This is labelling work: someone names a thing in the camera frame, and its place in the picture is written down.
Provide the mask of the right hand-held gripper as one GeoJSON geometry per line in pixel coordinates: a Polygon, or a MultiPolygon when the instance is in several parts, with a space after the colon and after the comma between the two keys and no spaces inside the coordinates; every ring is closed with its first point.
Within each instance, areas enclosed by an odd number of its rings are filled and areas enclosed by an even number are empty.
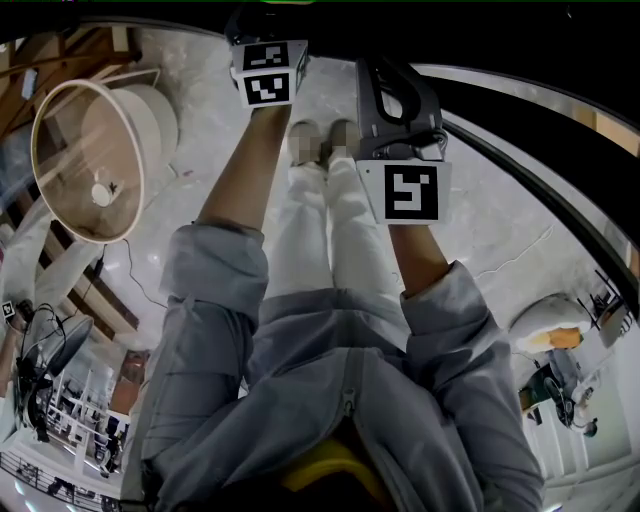
{"type": "Polygon", "coordinates": [[[446,217],[452,166],[439,99],[407,63],[356,62],[360,129],[356,168],[379,224],[428,225],[446,217]]]}

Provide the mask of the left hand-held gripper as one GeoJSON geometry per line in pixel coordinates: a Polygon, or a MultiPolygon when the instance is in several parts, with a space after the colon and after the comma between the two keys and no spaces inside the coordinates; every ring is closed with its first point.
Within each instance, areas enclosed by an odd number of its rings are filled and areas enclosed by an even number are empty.
{"type": "Polygon", "coordinates": [[[231,51],[230,76],[245,108],[290,105],[309,62],[309,43],[300,37],[282,5],[244,4],[224,31],[231,51]]]}

